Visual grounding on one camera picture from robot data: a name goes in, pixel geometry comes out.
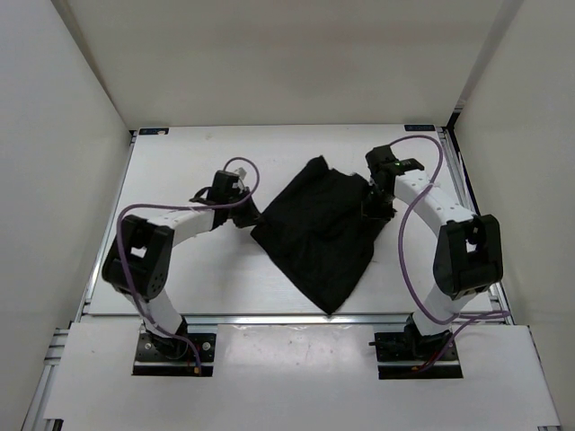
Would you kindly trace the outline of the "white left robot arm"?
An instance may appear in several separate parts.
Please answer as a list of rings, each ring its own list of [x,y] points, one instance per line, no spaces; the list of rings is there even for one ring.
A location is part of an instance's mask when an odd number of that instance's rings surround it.
[[[189,346],[183,317],[165,292],[173,249],[229,220],[239,228],[260,221],[245,176],[243,168],[219,170],[188,207],[162,206],[164,212],[149,219],[132,214],[119,218],[102,278],[134,305],[146,331],[158,337],[157,348],[169,359],[184,356]]]

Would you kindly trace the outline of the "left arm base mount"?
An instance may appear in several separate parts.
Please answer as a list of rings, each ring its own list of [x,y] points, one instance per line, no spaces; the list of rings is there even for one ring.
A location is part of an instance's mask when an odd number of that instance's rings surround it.
[[[217,333],[187,328],[189,343],[164,338],[140,326],[132,374],[134,376],[212,377]]]

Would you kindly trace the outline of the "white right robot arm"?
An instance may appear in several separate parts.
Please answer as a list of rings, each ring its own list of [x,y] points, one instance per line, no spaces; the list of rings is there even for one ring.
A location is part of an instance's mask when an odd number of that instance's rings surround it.
[[[415,329],[404,335],[403,347],[409,356],[422,359],[435,349],[435,336],[449,329],[471,299],[501,281],[500,223],[493,215],[477,215],[462,207],[437,185],[444,161],[442,151],[431,175],[413,158],[398,159],[392,145],[373,148],[366,160],[372,183],[368,202],[387,209],[398,199],[407,206],[398,233],[398,257],[417,310],[409,320]],[[405,262],[403,236],[411,214],[416,214],[437,238],[434,283],[424,300],[415,293]]]

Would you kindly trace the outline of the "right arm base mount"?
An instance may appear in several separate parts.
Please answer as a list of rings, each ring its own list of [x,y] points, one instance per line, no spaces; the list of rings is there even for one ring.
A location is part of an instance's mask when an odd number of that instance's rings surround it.
[[[401,331],[378,331],[369,342],[376,350],[378,379],[455,380],[464,377],[451,329],[422,335],[409,317]]]

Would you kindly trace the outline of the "black skirt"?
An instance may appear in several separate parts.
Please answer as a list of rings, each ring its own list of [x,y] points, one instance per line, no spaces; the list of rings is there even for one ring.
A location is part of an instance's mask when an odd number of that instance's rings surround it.
[[[385,202],[370,207],[371,187],[358,174],[311,159],[263,211],[252,238],[314,305],[336,312],[374,255],[375,241],[394,218]]]

